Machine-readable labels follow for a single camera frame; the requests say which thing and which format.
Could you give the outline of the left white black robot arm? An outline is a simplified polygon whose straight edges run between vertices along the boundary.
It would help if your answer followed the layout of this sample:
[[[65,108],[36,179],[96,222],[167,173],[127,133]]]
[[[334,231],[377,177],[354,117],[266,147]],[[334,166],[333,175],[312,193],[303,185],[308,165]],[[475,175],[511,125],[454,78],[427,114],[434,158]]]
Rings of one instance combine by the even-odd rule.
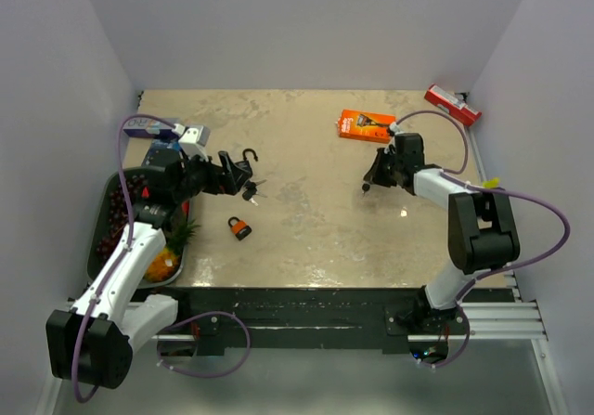
[[[124,169],[108,181],[103,198],[128,192],[139,181],[130,218],[115,247],[81,297],[67,310],[55,310],[45,324],[50,369],[54,377],[95,387],[117,388],[134,354],[163,329],[186,331],[192,311],[177,298],[152,294],[136,309],[128,305],[149,265],[166,246],[166,235],[184,203],[200,193],[234,196],[252,178],[252,149],[238,162],[227,152],[219,163],[189,158],[169,149],[151,164]]]

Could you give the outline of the black key bunch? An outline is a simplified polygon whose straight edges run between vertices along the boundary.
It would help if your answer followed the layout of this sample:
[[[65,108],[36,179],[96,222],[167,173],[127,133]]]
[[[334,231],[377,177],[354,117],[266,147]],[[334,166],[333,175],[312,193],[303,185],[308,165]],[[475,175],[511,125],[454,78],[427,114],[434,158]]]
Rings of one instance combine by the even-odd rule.
[[[265,194],[261,193],[258,189],[265,182],[265,179],[259,181],[248,180],[243,186],[243,192],[241,193],[242,199],[253,204],[254,206],[258,206],[258,202],[256,201],[255,197],[259,196],[265,198]]]

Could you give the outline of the black Kaijing padlock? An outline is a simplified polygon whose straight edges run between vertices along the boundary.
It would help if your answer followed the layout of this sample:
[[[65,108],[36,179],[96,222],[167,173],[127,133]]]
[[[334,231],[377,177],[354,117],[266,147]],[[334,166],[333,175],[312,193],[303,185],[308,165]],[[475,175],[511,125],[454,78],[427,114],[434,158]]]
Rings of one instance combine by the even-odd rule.
[[[254,149],[246,148],[241,153],[242,159],[236,162],[241,174],[246,179],[251,179],[253,176],[252,162],[259,162],[259,157]]]

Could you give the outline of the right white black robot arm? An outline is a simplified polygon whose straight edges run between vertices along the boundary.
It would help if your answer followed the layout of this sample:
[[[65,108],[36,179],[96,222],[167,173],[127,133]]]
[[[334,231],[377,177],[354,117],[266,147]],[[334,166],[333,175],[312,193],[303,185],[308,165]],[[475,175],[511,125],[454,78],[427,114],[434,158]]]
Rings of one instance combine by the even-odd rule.
[[[458,304],[482,276],[497,273],[521,251],[510,199],[494,190],[474,190],[428,164],[417,133],[398,133],[378,149],[363,177],[370,187],[399,187],[447,211],[447,261],[417,292],[410,310],[395,317],[405,330],[436,333],[458,311]]]

